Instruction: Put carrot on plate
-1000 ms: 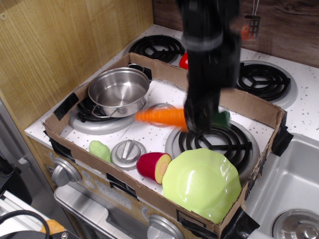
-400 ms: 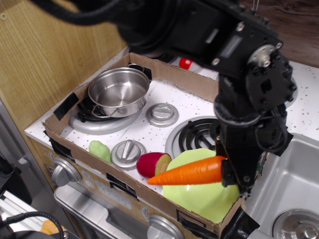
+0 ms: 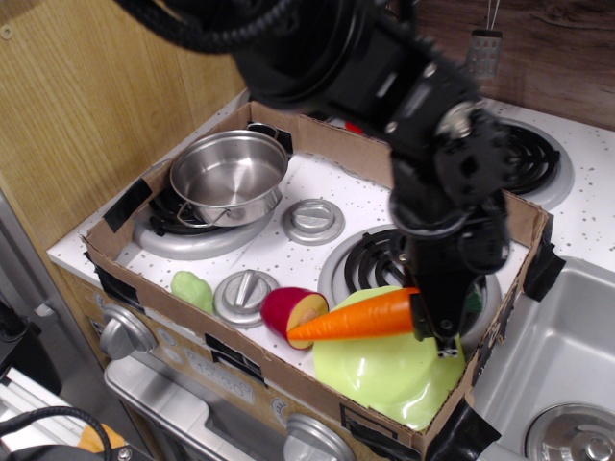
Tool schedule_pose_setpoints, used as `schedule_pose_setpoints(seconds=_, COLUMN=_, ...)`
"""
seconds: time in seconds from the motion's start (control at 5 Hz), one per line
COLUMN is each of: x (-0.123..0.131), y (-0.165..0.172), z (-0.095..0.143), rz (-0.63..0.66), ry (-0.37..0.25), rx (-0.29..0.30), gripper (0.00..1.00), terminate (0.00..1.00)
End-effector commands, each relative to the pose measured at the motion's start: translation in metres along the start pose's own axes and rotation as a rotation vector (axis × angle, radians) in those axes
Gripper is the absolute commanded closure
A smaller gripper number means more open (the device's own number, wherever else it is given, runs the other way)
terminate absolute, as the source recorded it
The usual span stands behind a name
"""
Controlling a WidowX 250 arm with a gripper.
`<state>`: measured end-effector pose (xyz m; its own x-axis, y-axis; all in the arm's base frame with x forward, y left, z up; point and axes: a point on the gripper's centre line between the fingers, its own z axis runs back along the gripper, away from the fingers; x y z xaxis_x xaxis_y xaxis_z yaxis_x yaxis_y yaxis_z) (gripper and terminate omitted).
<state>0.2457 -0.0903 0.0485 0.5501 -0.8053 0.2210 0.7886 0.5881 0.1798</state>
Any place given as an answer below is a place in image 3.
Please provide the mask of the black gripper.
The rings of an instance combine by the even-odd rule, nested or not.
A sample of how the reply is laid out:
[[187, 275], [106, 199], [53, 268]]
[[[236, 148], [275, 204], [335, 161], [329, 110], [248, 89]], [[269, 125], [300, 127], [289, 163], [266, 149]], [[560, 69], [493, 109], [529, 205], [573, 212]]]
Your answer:
[[425, 233], [396, 220], [409, 276], [421, 291], [409, 297], [413, 334], [419, 342], [435, 336], [439, 358], [459, 355], [456, 338], [475, 280], [499, 271], [508, 259], [507, 218], [505, 202], [484, 201], [455, 230]]

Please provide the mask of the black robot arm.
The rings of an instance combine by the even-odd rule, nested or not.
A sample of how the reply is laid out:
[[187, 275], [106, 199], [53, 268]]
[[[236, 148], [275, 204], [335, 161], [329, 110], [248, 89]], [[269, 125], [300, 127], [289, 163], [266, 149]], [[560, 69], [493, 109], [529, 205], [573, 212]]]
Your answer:
[[355, 124], [391, 150], [390, 210], [420, 338], [454, 355], [475, 279], [505, 263], [507, 134], [479, 87], [382, 1], [125, 1], [186, 50], [228, 54], [253, 98]]

